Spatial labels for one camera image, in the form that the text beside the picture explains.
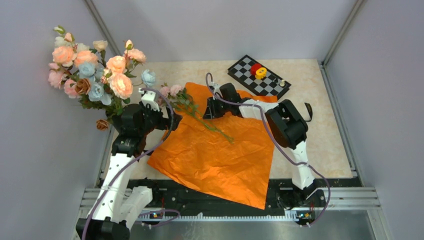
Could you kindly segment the peach flower stem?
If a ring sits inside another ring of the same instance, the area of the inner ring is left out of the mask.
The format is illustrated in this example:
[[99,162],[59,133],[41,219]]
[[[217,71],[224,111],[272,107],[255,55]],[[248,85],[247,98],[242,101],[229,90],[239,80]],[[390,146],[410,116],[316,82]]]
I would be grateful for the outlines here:
[[147,56],[141,50],[135,48],[134,43],[130,39],[125,42],[124,48],[123,55],[111,57],[106,62],[106,69],[113,74],[125,74],[136,66],[147,62]]
[[84,63],[91,63],[95,66],[100,63],[97,53],[104,59],[104,54],[109,43],[106,40],[93,41],[93,46],[72,41],[72,34],[65,34],[55,37],[52,61],[58,66],[70,68],[79,67]]
[[123,106],[131,101],[130,97],[134,87],[131,79],[124,73],[112,72],[105,68],[100,80],[106,96],[111,100],[106,107],[106,112],[109,115],[120,115]]

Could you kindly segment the orange paper flower bouquet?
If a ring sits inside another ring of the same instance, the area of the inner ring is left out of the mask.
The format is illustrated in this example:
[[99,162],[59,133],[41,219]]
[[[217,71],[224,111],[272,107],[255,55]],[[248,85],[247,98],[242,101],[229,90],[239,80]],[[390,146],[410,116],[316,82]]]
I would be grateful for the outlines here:
[[234,139],[232,137],[225,134],[210,120],[202,119],[203,115],[199,111],[199,105],[196,104],[193,97],[188,94],[186,87],[182,87],[179,84],[168,86],[168,84],[165,82],[160,86],[159,92],[169,100],[174,110],[176,110],[177,112],[184,113],[190,116],[191,118],[195,119],[198,123],[202,124],[209,131],[221,134],[231,144],[234,142]]

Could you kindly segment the brown flower stem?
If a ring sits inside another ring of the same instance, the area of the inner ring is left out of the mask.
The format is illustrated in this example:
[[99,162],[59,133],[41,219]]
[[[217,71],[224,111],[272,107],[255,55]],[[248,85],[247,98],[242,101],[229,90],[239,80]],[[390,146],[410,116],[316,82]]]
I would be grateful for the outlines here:
[[[71,83],[70,87],[75,90],[84,109],[107,111],[111,100],[106,95],[101,81],[98,82],[94,78],[82,78],[76,83]],[[95,125],[100,131],[105,131],[110,127],[107,118],[97,120]]]

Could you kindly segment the orange wrapping paper sheet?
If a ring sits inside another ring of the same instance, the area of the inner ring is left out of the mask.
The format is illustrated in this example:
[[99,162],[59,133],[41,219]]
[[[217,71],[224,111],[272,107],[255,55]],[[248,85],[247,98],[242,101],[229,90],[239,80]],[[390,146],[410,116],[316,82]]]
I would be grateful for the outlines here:
[[274,154],[263,122],[231,113],[212,122],[219,132],[183,113],[148,165],[192,190],[263,210]]

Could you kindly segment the blue flower stem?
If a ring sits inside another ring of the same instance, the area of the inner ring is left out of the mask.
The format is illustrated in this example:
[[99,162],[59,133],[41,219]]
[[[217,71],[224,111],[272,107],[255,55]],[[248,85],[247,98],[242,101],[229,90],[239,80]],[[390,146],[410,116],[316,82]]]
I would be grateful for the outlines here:
[[130,103],[130,96],[137,85],[133,83],[132,62],[125,68],[112,68],[110,62],[95,65],[84,62],[78,67],[77,81],[72,85],[78,96],[78,102],[84,109],[105,110],[112,113]]

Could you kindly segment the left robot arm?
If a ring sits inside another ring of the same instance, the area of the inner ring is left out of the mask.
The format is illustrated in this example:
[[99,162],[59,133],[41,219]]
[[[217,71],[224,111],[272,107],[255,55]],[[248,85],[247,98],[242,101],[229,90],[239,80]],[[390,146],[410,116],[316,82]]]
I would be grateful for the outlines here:
[[136,187],[127,199],[124,194],[136,162],[152,153],[159,141],[145,150],[148,134],[153,130],[174,131],[182,116],[166,107],[167,117],[153,103],[129,104],[120,115],[112,117],[118,136],[112,143],[109,169],[98,197],[87,217],[79,218],[75,229],[82,240],[128,240],[130,231],[144,207],[160,202],[160,193],[151,187]]

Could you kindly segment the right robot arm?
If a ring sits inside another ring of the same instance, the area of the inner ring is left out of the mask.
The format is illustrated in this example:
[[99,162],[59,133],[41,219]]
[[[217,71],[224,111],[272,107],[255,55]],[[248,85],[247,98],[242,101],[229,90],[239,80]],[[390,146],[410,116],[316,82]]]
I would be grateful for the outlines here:
[[293,200],[299,206],[307,206],[318,190],[307,155],[308,125],[290,100],[263,102],[242,98],[231,83],[208,85],[212,96],[207,99],[204,119],[217,119],[226,113],[244,118],[261,120],[278,150],[287,149],[293,155]]

